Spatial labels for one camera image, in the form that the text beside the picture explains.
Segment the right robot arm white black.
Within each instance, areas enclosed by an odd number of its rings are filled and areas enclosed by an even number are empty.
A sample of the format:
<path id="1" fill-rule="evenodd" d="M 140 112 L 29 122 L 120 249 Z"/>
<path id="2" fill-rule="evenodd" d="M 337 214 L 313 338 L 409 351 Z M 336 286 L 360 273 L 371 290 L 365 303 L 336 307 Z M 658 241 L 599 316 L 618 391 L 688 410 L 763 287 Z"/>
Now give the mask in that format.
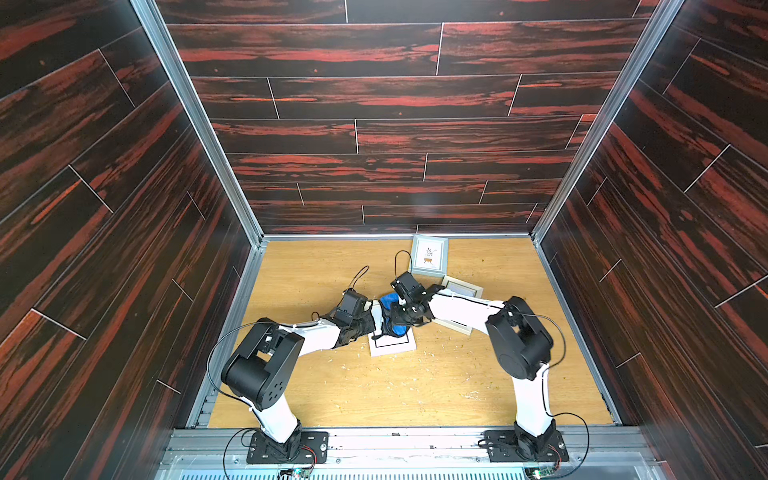
<path id="1" fill-rule="evenodd" d="M 554 341 L 526 301 L 518 296 L 506 301 L 477 299 L 442 285 L 426 288 L 415 280 L 395 280 L 391 286 L 399 297 L 389 307 L 393 324 L 451 320 L 488 335 L 497 362 L 513 378 L 516 448 L 525 459 L 537 458 L 556 433 L 548 400 Z"/>

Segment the aluminium front rail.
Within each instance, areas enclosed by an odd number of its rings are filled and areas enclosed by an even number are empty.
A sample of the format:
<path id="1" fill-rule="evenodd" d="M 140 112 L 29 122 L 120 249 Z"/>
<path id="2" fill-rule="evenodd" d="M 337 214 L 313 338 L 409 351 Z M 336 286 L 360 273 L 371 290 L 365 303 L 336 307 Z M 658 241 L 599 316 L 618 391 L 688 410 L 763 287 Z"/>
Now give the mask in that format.
<path id="1" fill-rule="evenodd" d="M 178 430 L 158 479 L 666 479 L 636 427 L 564 426 L 570 459 L 491 463 L 478 446 L 484 427 L 312 429 L 329 433 L 324 464 L 248 465 L 251 434 Z"/>

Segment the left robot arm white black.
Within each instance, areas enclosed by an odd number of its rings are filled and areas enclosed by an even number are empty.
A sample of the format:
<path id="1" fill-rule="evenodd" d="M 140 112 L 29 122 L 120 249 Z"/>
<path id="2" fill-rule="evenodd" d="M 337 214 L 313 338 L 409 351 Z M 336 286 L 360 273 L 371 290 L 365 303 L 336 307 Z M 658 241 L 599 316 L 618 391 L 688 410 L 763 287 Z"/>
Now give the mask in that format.
<path id="1" fill-rule="evenodd" d="M 296 449 L 300 421 L 292 413 L 285 391 L 298 359 L 346 346 L 373 333 L 382 322 L 382 309 L 373 303 L 366 304 L 356 318 L 348 318 L 338 309 L 298 325 L 262 318 L 225 363 L 221 381 L 256 415 L 268 442 L 283 450 Z"/>

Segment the light green picture frame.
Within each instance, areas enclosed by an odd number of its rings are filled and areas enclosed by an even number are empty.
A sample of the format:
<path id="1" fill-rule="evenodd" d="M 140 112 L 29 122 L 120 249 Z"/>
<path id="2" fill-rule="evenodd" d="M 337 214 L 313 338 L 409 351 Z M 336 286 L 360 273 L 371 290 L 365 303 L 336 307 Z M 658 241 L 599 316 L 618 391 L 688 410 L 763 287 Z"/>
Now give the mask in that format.
<path id="1" fill-rule="evenodd" d="M 448 247 L 448 238 L 415 235 L 410 252 L 410 272 L 415 275 L 443 277 L 447 273 Z"/>

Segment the blue microfiber cloth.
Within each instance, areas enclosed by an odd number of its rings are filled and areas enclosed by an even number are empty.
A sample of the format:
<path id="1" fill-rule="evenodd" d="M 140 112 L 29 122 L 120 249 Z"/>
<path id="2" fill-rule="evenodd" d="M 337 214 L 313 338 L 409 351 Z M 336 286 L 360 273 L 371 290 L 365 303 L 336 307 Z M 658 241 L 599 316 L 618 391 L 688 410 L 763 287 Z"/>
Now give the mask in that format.
<path id="1" fill-rule="evenodd" d="M 382 309 L 382 323 L 380 336 L 401 338 L 408 334 L 413 325 L 413 319 L 406 310 L 406 305 L 401 303 L 397 293 L 391 293 L 381 297 L 379 305 Z"/>

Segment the cream picture frame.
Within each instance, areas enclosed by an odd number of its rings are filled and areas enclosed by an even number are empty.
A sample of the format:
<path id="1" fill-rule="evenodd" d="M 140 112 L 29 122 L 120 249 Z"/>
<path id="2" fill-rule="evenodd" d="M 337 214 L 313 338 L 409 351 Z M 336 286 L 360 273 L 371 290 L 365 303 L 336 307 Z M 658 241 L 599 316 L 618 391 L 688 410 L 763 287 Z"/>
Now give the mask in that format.
<path id="1" fill-rule="evenodd" d="M 372 357 L 382 357 L 385 355 L 394 355 L 399 353 L 405 353 L 414 351 L 416 349 L 416 342 L 414 334 L 411 331 L 411 327 L 406 336 L 401 338 L 394 338 L 390 336 L 380 336 L 381 323 L 382 323 L 382 309 L 378 300 L 375 301 L 371 307 L 371 313 L 375 322 L 375 331 L 368 335 L 369 348 Z"/>
<path id="2" fill-rule="evenodd" d="M 449 275 L 445 275 L 443 277 L 441 280 L 441 285 L 443 286 L 443 289 L 441 289 L 438 294 L 441 296 L 446 296 L 448 299 L 450 299 L 449 304 L 451 306 L 481 306 L 479 303 L 479 296 L 483 293 L 482 287 L 464 282 Z M 464 317 L 459 317 L 456 314 L 450 314 L 446 318 L 437 316 L 434 319 L 434 322 L 467 336 L 469 336 L 474 330 L 480 331 L 483 334 L 487 333 L 487 329 L 483 326 L 482 323 L 478 323 L 477 321 L 468 323 L 464 320 Z"/>

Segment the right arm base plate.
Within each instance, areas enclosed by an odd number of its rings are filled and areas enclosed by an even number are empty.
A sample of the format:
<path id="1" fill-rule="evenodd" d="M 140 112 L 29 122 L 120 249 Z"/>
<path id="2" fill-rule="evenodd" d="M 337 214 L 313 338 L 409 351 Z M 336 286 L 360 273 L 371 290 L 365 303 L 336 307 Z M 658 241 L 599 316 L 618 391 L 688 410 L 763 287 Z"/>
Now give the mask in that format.
<path id="1" fill-rule="evenodd" d="M 561 463 L 570 459 L 558 430 L 532 436 L 525 431 L 487 430 L 478 441 L 491 463 Z"/>

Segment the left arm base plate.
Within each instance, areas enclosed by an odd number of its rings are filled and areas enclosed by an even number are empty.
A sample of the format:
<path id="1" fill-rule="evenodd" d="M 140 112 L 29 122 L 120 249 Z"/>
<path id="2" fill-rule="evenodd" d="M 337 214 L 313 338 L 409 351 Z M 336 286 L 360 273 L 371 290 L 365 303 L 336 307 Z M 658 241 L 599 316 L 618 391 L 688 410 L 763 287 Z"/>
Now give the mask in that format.
<path id="1" fill-rule="evenodd" d="M 329 433 L 326 431 L 299 430 L 284 443 L 257 431 L 250 440 L 246 462 L 248 465 L 324 464 L 328 447 Z"/>

